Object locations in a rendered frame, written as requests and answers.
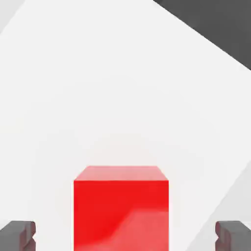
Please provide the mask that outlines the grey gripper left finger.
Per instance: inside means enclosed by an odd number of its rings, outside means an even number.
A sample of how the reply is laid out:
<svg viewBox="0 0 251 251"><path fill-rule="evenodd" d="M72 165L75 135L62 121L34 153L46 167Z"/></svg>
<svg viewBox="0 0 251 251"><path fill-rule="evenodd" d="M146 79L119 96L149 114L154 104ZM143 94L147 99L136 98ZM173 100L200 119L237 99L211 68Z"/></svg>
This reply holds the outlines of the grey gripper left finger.
<svg viewBox="0 0 251 251"><path fill-rule="evenodd" d="M0 230L0 251L36 251L34 221L10 221Z"/></svg>

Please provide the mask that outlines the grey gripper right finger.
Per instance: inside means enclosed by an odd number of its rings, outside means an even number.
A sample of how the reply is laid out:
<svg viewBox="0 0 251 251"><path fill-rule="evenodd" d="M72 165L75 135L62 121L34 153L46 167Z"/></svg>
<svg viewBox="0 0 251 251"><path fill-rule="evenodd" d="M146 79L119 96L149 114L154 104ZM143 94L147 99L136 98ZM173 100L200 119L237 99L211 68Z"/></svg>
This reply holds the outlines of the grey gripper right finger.
<svg viewBox="0 0 251 251"><path fill-rule="evenodd" d="M251 251L251 229L241 221L217 221L215 251Z"/></svg>

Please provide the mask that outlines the small red cube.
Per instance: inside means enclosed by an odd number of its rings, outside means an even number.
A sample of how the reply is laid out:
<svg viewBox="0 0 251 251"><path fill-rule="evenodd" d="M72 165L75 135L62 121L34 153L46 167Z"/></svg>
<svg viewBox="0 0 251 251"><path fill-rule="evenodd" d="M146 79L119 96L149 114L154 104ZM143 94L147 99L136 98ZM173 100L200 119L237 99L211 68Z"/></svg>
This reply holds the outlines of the small red cube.
<svg viewBox="0 0 251 251"><path fill-rule="evenodd" d="M88 166L74 180L74 251L169 251L169 182L157 166Z"/></svg>

